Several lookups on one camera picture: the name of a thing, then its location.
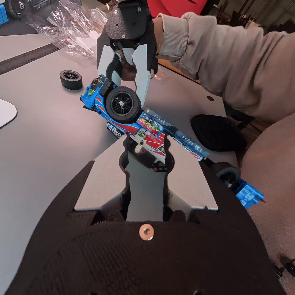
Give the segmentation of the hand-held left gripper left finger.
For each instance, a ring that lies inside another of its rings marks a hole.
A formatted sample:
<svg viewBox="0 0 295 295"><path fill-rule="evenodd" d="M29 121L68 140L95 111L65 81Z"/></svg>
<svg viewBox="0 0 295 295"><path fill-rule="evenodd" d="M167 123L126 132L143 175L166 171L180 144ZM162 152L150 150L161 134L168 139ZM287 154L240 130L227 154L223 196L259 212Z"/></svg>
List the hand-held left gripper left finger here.
<svg viewBox="0 0 295 295"><path fill-rule="evenodd" d="M128 150L130 137L123 135L95 160L81 190L76 211L128 209L131 201Z"/></svg>

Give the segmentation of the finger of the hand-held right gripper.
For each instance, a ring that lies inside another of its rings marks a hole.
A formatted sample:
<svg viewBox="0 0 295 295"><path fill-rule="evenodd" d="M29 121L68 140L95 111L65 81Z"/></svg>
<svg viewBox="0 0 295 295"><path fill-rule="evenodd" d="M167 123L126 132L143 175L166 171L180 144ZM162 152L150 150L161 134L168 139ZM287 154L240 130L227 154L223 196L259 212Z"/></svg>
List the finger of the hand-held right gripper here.
<svg viewBox="0 0 295 295"><path fill-rule="evenodd" d="M136 90L141 106L144 105L146 94L149 90L151 72L147 69L147 45L139 45L132 54L132 62L136 68L136 76L134 79Z"/></svg>
<svg viewBox="0 0 295 295"><path fill-rule="evenodd" d="M120 54L116 53L111 46L104 45L98 63L98 75L105 76L119 87L121 86L122 69Z"/></svg>

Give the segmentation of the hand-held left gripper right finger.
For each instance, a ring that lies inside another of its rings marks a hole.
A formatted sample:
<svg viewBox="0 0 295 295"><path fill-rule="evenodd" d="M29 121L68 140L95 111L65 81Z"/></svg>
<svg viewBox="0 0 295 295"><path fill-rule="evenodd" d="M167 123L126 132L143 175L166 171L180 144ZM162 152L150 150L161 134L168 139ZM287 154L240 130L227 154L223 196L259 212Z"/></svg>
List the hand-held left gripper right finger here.
<svg viewBox="0 0 295 295"><path fill-rule="evenodd" d="M171 210L218 210L199 161L170 135L165 135L167 173L163 196Z"/></svg>

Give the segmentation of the black toy car wheel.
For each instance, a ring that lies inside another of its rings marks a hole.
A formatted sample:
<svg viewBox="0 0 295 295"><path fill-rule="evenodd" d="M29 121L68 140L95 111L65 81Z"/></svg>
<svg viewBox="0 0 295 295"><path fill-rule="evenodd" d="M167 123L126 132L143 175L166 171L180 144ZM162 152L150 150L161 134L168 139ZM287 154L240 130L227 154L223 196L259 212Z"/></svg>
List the black toy car wheel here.
<svg viewBox="0 0 295 295"><path fill-rule="evenodd" d="M116 87L105 98L107 114L118 123L133 123L142 113L141 101L129 87Z"/></svg>
<svg viewBox="0 0 295 295"><path fill-rule="evenodd" d="M80 90L83 88L82 76L72 70L64 70L60 72L61 84L68 90Z"/></svg>
<svg viewBox="0 0 295 295"><path fill-rule="evenodd" d="M214 164L213 170L216 176L231 190L233 190L240 179L240 169L228 162Z"/></svg>

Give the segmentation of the brick-built toy race car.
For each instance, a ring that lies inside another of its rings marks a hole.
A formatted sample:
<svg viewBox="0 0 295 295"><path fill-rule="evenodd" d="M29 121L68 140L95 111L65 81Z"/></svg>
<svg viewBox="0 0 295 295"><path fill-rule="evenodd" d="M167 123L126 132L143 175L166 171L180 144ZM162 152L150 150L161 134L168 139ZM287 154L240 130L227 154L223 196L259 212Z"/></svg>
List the brick-built toy race car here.
<svg viewBox="0 0 295 295"><path fill-rule="evenodd" d="M148 154L147 160L142 160L142 156L139 156L139 161L142 164L157 172L167 170L164 138L165 135L170 135L198 161L204 162L214 172L213 167L216 163L208 158L210 150L202 144L199 145L151 108L146 107L142 110L139 118L133 123L123 124L114 121L106 112L105 98L116 87L118 86L105 76L100 75L86 88L86 92L80 96L80 100L84 104L83 108L94 111L107 120L107 128L116 138L130 135L134 147L134 152L131 153L133 155L135 153ZM237 186L231 191L246 209L264 201L264 195L241 177Z"/></svg>

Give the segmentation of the person's right forearm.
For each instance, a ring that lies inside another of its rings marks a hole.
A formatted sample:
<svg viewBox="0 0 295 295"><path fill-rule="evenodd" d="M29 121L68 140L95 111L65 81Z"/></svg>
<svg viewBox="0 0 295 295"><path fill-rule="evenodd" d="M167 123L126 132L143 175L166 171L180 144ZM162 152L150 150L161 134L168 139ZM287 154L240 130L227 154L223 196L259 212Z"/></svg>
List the person's right forearm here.
<svg viewBox="0 0 295 295"><path fill-rule="evenodd" d="M158 54L242 113L275 123L295 111L295 34L219 25L192 12L162 17Z"/></svg>

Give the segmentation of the grey desk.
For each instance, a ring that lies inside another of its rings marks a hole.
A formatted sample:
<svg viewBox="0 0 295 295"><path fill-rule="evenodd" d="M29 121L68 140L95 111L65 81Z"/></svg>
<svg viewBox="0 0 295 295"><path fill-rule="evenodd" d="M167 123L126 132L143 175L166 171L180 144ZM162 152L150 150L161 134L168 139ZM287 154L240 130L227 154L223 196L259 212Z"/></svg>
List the grey desk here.
<svg viewBox="0 0 295 295"><path fill-rule="evenodd" d="M1 61L31 51L49 41L41 35L1 36ZM60 72L74 70L83 89L68 91ZM152 79L145 105L199 143L190 120L197 114L225 116L223 101L199 84L170 73L163 82ZM57 194L116 138L106 120L83 108L80 94L98 76L96 62L58 50L0 77L1 99L17 109L17 117L1 129L0 292L13 280L28 241ZM156 173L130 158L132 198L128 221L161 221L164 173Z"/></svg>

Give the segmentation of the person's right hand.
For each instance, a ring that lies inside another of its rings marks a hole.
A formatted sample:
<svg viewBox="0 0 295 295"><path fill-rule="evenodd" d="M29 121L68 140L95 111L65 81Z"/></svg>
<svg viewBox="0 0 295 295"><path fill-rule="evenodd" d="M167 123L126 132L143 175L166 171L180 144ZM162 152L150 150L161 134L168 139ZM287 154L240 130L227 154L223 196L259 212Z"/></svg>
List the person's right hand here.
<svg viewBox="0 0 295 295"><path fill-rule="evenodd" d="M163 33L163 20L162 17L157 17L153 19L154 24L154 35L157 43L157 52L156 56L159 54L163 39L164 39L164 33ZM128 63L126 60L126 57L124 55L123 50L116 50L117 54L121 57L121 63L122 63L122 75L121 80L123 81L134 81L136 77L136 68L134 65Z"/></svg>

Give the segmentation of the small clear plastic bag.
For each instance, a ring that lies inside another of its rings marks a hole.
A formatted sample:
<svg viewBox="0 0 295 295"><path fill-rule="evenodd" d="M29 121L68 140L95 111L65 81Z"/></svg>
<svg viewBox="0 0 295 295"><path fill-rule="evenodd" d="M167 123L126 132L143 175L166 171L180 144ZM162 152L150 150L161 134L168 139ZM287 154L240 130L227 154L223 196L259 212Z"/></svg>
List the small clear plastic bag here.
<svg viewBox="0 0 295 295"><path fill-rule="evenodd" d="M161 65L157 66L157 73L153 75L151 79L154 79L160 84L166 83L171 78L171 74L166 71L166 68Z"/></svg>

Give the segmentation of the black office chair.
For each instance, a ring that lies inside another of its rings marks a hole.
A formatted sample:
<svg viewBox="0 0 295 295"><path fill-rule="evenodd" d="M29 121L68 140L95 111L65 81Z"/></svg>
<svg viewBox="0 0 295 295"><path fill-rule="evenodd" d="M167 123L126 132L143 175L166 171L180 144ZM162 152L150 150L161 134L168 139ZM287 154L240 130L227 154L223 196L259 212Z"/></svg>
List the black office chair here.
<svg viewBox="0 0 295 295"><path fill-rule="evenodd" d="M223 100L224 110L226 113L226 116L230 116L234 120L240 122L237 127L239 130L243 130L245 127L247 127L255 118L252 116L249 116L247 114L244 114L236 109L233 109L231 106L229 106L224 100Z"/></svg>

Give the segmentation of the black toy packaging box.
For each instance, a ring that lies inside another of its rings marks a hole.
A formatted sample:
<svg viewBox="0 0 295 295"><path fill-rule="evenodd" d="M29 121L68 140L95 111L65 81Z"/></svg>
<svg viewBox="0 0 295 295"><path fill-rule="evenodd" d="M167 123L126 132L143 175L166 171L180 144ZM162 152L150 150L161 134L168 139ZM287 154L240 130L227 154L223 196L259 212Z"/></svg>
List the black toy packaging box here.
<svg viewBox="0 0 295 295"><path fill-rule="evenodd" d="M0 25L7 23L10 19L21 20L28 14L55 3L57 1L54 0L1 0Z"/></svg>

